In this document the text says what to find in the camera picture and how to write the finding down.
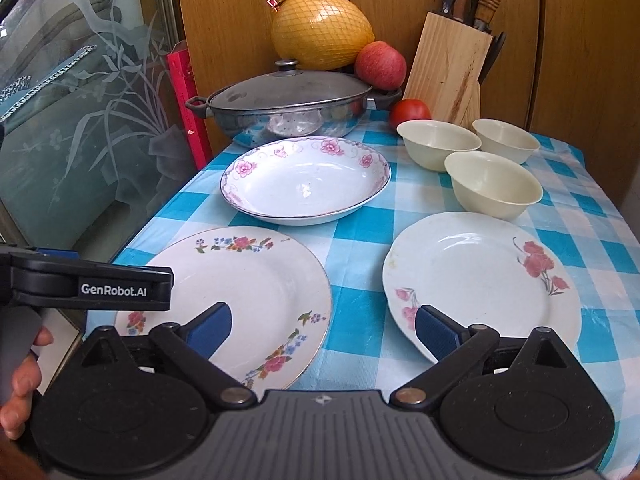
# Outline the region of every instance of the table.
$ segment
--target table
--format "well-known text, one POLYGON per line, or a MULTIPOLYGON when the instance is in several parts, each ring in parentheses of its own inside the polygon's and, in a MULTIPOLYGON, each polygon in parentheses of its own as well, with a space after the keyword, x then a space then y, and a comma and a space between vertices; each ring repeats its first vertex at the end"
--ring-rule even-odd
MULTIPOLYGON (((236 211, 219 187, 222 171, 245 151, 232 144, 169 200, 115 262, 145 265, 172 242, 215 226, 253 225, 286 233, 324 265, 334 299, 322 349, 292 388, 378 388, 388 396, 429 363, 388 312, 382 288, 384 257, 409 225, 462 208, 449 175, 416 165, 402 139, 388 129, 386 112, 368 113, 347 138, 383 153, 392 179, 356 213, 317 226, 285 227, 236 211)), ((640 245, 584 169, 582 153, 565 142, 538 139, 542 148, 525 166, 539 179, 544 196, 515 223, 551 248, 579 291, 582 333, 574 352, 616 416, 616 433, 601 469, 617 479, 638 462, 640 453, 640 245)), ((114 313, 92 312, 87 330, 113 320, 114 313)))

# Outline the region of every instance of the lid knob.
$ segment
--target lid knob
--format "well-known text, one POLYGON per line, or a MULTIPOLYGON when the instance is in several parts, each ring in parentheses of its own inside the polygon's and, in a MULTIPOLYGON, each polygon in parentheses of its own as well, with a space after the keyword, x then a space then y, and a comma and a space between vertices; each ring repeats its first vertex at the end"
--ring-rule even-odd
POLYGON ((297 59, 279 59, 278 61, 276 61, 278 72, 290 72, 292 70, 295 70, 297 64, 297 59))

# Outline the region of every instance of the wooden knife block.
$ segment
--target wooden knife block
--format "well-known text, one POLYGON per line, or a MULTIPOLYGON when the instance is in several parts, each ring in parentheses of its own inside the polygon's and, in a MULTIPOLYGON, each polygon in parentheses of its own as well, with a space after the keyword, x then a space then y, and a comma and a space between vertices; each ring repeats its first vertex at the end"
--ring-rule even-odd
POLYGON ((491 39, 485 32, 429 12, 404 98, 424 101, 437 121, 470 125, 479 119, 478 76, 491 39), (467 110, 472 97, 472 108, 467 110))

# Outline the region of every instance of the red object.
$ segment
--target red object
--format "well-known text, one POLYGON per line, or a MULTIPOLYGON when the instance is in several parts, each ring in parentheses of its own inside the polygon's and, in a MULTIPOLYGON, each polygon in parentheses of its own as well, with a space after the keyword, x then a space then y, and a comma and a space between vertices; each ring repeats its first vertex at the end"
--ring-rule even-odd
POLYGON ((429 107, 420 99, 398 101, 389 113, 389 124, 394 130, 398 127, 398 124, 414 119, 431 119, 429 107))
POLYGON ((209 136, 204 121, 196 117, 185 105, 185 101, 198 95, 196 83, 191 71, 191 60, 186 41, 178 43, 172 52, 166 57, 169 63, 169 76, 174 85, 175 95, 178 98, 180 115, 187 132, 187 141, 196 163, 197 170, 204 168, 213 158, 209 136))
POLYGON ((366 45, 353 66, 365 83, 381 90, 400 88, 406 76, 406 61, 402 54, 384 41, 366 45))

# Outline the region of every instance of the glass door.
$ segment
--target glass door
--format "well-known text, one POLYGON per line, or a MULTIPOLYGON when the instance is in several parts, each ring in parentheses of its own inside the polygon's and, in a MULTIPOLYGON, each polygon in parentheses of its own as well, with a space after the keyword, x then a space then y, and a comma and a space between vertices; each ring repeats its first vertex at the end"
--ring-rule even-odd
POLYGON ((108 261, 194 175, 157 1, 20 0, 1 23, 3 237, 108 261))

